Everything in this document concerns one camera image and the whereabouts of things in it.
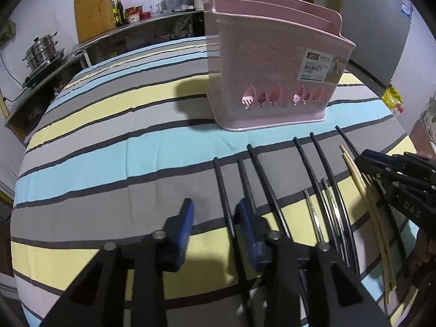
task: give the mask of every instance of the screw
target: screw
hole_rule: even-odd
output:
[[[320,242],[317,244],[317,246],[323,252],[326,252],[330,249],[330,245],[327,242]]]
[[[163,240],[166,237],[166,233],[164,230],[156,230],[151,233],[151,236],[155,240]]]
[[[280,231],[272,230],[268,233],[268,237],[274,241],[279,240],[280,238],[282,238],[282,233]]]
[[[103,246],[103,249],[105,251],[113,251],[114,249],[116,249],[116,243],[115,242],[106,242],[105,245]]]

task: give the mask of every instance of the paper towel roll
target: paper towel roll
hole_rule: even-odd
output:
[[[204,8],[203,0],[193,0],[193,6],[195,9]]]

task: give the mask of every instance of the refrigerator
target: refrigerator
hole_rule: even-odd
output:
[[[342,35],[356,44],[348,70],[381,96],[406,43],[412,13],[410,1],[342,0],[339,13],[343,19]]]

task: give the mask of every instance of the blue stripe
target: blue stripe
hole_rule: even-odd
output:
[[[85,85],[74,89],[73,91],[67,93],[66,95],[63,95],[62,97],[59,97],[58,99],[56,99],[52,104],[49,105],[47,112],[52,110],[53,108],[57,107],[58,105],[68,101],[72,97],[74,97],[76,95],[80,95],[81,93],[84,93],[86,91],[89,91],[92,88],[95,88],[95,87],[103,84],[104,82],[114,80],[114,79],[120,78],[120,77],[128,75],[128,74],[133,74],[133,73],[138,72],[138,71],[144,71],[147,69],[151,69],[151,68],[154,68],[157,66],[171,65],[174,63],[180,63],[183,61],[198,59],[198,58],[202,58],[202,57],[206,58],[207,56],[208,56],[207,52],[198,52],[198,53],[192,53],[192,54],[187,54],[187,55],[175,56],[175,57],[167,58],[167,59],[163,59],[163,60],[151,61],[151,62],[146,63],[146,64],[133,66],[133,67],[130,67],[128,69],[123,69],[121,71],[117,71],[117,72],[114,72],[112,74],[98,77],[98,78],[86,83]]]
[[[39,327],[41,324],[41,320],[39,318],[36,318],[28,309],[26,309],[23,304],[21,304],[23,307],[23,312],[25,313],[26,319],[29,322],[30,327]]]
[[[401,233],[401,238],[403,239],[407,256],[410,255],[411,251],[415,247],[418,229],[418,226],[409,220]],[[402,264],[397,244],[394,244],[391,247],[390,253],[392,265],[394,267],[395,274],[397,274],[400,271]],[[366,277],[363,278],[362,284],[367,291],[369,291],[374,300],[378,300],[382,294],[384,294],[383,267],[381,262],[377,264],[377,266]]]
[[[82,71],[80,71],[76,76],[75,79],[78,78],[78,76],[83,75],[85,73],[88,73],[89,71],[92,71],[94,69],[96,69],[97,67],[101,67],[104,66],[108,63],[111,63],[115,60],[121,59],[121,58],[125,58],[126,56],[131,56],[131,55],[135,55],[138,53],[142,53],[144,51],[148,51],[148,50],[153,50],[156,48],[160,48],[160,47],[166,47],[167,45],[173,45],[173,44],[180,44],[180,43],[185,43],[185,42],[190,42],[190,41],[196,41],[196,40],[204,40],[206,41],[206,37],[193,37],[193,38],[184,38],[184,39],[178,39],[178,40],[172,40],[169,42],[165,42],[165,43],[160,43],[160,44],[154,44],[154,45],[150,45],[148,47],[144,47],[144,48],[140,48],[140,49],[136,49],[133,51],[129,51],[128,53],[124,53],[118,56],[114,56],[113,58],[110,58],[108,60],[102,61],[98,64],[95,64],[93,66],[88,67],[87,69],[84,69]]]
[[[294,136],[321,134],[390,115],[381,100],[334,104],[319,123],[287,125],[247,132],[228,132],[217,125],[166,129],[130,138],[85,153],[53,167],[30,173],[17,181],[15,204],[54,198],[70,191],[227,157],[253,147],[281,143]]]

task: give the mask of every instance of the gray refrigerator door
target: gray refrigerator door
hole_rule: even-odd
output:
[[[342,35],[356,44],[350,60],[385,86],[397,68],[410,17],[402,0],[342,0]]]

